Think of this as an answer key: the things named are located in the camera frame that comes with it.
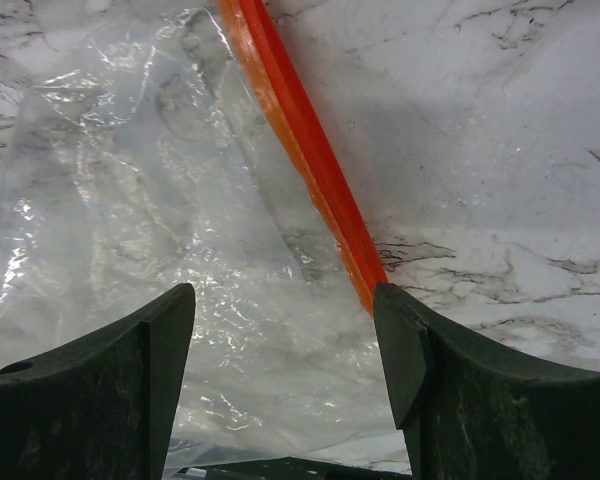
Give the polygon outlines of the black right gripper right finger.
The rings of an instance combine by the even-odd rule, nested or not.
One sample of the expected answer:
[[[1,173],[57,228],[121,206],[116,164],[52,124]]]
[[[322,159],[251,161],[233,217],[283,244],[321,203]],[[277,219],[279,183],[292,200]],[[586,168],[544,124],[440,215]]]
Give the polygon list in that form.
[[[417,479],[600,479],[600,372],[498,343],[390,283],[374,323]]]

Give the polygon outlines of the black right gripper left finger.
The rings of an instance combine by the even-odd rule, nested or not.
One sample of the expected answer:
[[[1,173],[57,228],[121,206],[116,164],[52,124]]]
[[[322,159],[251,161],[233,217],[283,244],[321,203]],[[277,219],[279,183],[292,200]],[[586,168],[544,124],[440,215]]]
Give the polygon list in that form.
[[[159,479],[194,326],[179,284],[0,369],[0,479]]]

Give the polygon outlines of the clear bag orange zipper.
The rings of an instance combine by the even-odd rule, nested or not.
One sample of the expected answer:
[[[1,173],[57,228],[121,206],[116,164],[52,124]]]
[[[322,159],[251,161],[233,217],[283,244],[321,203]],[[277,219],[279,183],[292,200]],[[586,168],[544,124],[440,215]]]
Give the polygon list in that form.
[[[373,321],[211,1],[127,1],[39,61],[0,167],[0,368],[188,283],[166,467],[404,473]]]

